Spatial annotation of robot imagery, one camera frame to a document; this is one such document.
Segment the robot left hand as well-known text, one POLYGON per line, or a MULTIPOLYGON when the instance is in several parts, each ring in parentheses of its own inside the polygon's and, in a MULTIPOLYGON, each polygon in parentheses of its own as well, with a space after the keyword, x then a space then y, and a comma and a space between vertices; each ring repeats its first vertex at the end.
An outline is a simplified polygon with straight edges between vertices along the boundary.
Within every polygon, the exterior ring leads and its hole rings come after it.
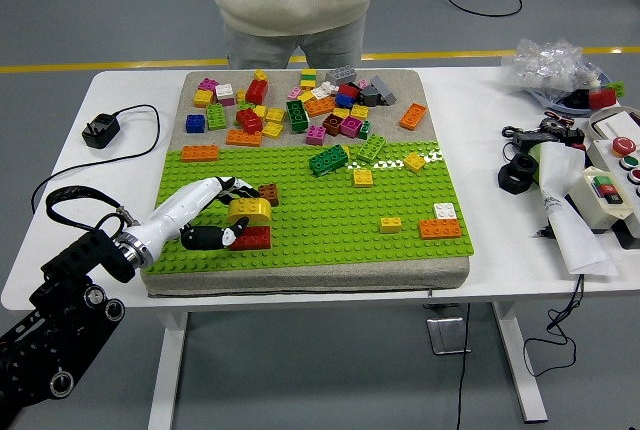
POLYGON ((226 205, 234 196, 257 198, 259 191, 236 177, 210 177, 181 187, 139 225, 125 230, 118 241, 134 252, 139 268, 147 268, 161 255, 164 245, 175 240, 208 205, 218 200, 226 205))

